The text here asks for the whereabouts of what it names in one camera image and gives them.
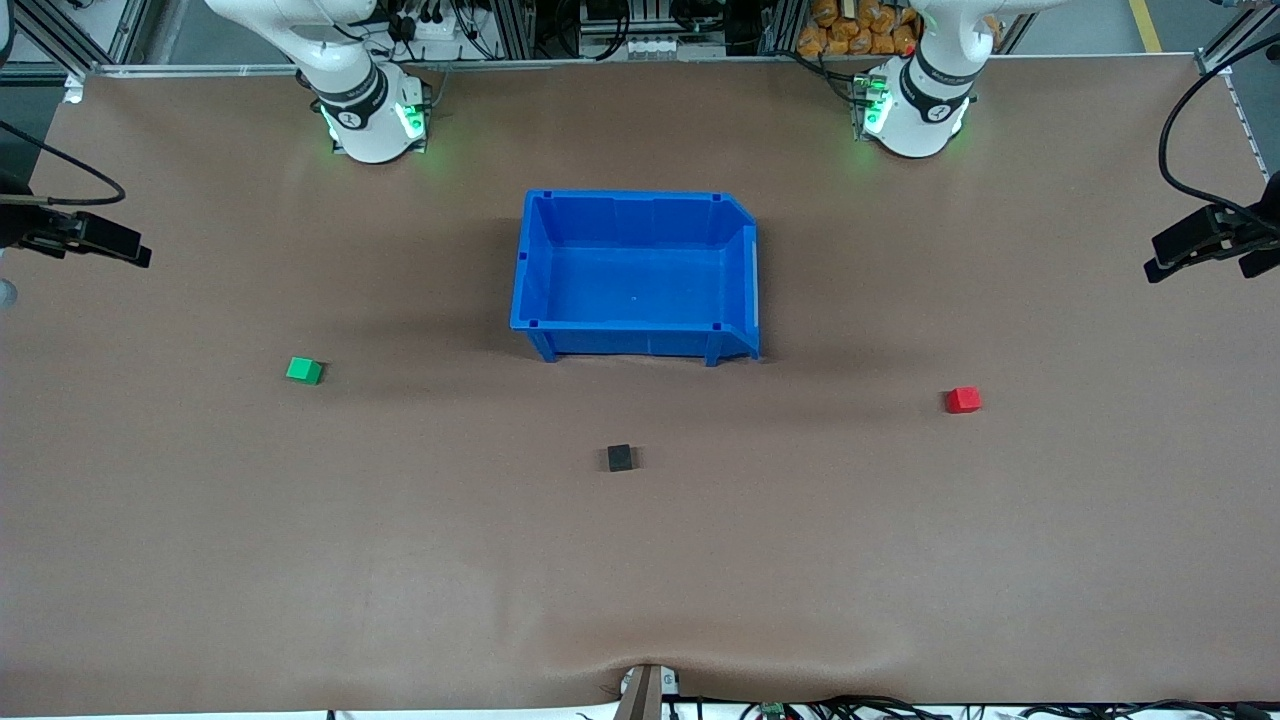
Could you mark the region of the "brown table mat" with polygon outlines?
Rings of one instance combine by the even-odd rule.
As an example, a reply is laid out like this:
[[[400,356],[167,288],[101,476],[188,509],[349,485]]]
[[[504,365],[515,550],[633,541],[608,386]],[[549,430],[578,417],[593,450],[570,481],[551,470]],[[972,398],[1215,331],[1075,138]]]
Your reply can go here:
[[[456,72],[384,167],[287,76],[91,79],[49,137],[154,263],[5,258],[0,715],[593,705],[644,662],[1280,700],[1280,273],[1142,270],[1196,206],[1155,160],[1196,77],[986,69],[904,161],[792,63]],[[736,196],[763,359],[543,363],[508,327],[543,187]]]

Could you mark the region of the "aluminium frame post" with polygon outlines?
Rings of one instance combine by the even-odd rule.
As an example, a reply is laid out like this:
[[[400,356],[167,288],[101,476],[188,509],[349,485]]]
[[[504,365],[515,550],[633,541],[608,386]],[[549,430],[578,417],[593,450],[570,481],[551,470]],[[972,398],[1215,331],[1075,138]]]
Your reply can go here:
[[[129,60],[164,0],[10,0],[9,60],[92,70]]]
[[[1202,74],[1208,74],[1215,67],[1226,63],[1230,56],[1242,53],[1252,44],[1262,42],[1262,47],[1277,44],[1277,40],[1265,41],[1267,28],[1280,22],[1280,0],[1207,0],[1215,6],[1234,12],[1234,17],[1197,53],[1197,64]]]

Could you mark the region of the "aluminium table rail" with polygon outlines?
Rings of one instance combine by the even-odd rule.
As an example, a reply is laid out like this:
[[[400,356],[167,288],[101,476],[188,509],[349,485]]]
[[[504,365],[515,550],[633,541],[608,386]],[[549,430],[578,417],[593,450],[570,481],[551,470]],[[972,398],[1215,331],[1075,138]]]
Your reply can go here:
[[[749,67],[767,63],[787,61],[786,56],[692,56],[677,58],[677,65],[710,65],[710,67]],[[986,69],[992,70],[1001,65],[1032,61],[1056,63],[1093,63],[1102,65],[1134,65],[1138,61],[1171,61],[1179,67],[1189,67],[1197,74],[1206,73],[1204,63],[1196,53],[1129,53],[1129,54],[1096,54],[1096,55],[995,55],[986,63]],[[591,61],[582,59],[541,59],[541,60],[425,60],[402,61],[401,65],[410,69],[431,72],[490,72],[490,70],[544,70],[558,67],[658,67],[662,60],[608,60]],[[284,63],[230,63],[230,64],[115,64],[97,65],[90,70],[92,77],[110,77],[118,79],[178,79],[178,78],[218,78],[218,77],[268,77],[292,76],[296,67]]]

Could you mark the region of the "metal table clamp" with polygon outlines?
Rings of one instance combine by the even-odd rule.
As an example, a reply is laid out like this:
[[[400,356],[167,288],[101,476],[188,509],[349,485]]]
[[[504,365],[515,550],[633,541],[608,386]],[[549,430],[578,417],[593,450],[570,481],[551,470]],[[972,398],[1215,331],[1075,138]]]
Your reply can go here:
[[[678,671],[643,664],[626,671],[612,720],[682,720]]]

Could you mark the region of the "orange net bag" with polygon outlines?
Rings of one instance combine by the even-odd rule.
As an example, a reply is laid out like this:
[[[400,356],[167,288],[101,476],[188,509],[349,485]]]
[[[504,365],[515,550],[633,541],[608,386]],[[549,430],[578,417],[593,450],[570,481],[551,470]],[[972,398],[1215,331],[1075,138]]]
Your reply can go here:
[[[810,0],[795,51],[819,56],[910,56],[924,19],[906,0]]]

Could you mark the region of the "white power strip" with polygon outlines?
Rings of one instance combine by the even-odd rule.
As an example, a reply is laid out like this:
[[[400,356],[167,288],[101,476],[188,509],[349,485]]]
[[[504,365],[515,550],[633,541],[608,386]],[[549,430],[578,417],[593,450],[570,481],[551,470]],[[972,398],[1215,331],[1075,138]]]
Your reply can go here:
[[[465,31],[454,14],[435,15],[396,14],[388,18],[387,31],[397,42],[461,42]]]

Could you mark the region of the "blue plastic storage bin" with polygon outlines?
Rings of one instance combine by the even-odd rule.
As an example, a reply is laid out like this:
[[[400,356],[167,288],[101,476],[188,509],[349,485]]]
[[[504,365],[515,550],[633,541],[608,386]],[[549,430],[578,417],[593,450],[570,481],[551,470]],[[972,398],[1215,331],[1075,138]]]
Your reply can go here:
[[[762,355],[755,217],[732,195],[530,190],[509,328],[571,355]]]

